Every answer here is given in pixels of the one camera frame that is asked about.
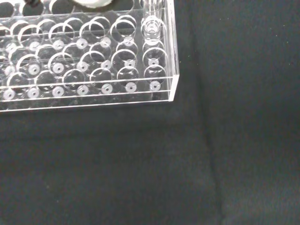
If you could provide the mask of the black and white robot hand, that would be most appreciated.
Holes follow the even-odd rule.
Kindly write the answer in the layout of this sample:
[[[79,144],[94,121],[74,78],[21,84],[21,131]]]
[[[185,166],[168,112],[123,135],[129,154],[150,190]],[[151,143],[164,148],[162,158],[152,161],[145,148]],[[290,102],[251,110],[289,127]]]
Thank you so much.
[[[113,0],[69,0],[71,4],[84,9],[108,9],[114,5]]]

